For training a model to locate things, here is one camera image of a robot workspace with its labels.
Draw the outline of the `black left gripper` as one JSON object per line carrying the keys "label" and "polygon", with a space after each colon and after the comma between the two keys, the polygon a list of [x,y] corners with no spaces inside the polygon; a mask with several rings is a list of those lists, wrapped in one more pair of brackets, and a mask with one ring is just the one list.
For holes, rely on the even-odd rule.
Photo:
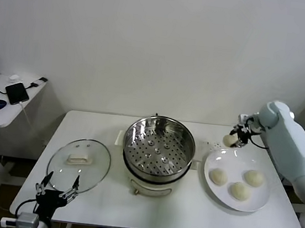
{"label": "black left gripper", "polygon": [[36,183],[36,202],[38,207],[36,209],[36,214],[40,219],[51,220],[54,212],[58,208],[62,208],[67,205],[68,201],[72,201],[78,196],[79,180],[80,176],[78,175],[74,181],[72,187],[65,192],[57,190],[45,190],[45,187],[50,182],[53,171],[48,173],[40,183]]}

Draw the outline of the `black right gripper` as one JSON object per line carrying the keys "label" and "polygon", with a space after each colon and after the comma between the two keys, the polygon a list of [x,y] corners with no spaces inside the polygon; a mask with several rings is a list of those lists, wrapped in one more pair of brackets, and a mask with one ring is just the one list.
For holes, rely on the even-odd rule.
{"label": "black right gripper", "polygon": [[235,125],[230,131],[230,134],[237,135],[238,137],[237,141],[233,144],[233,147],[242,148],[249,142],[250,130],[247,125]]}

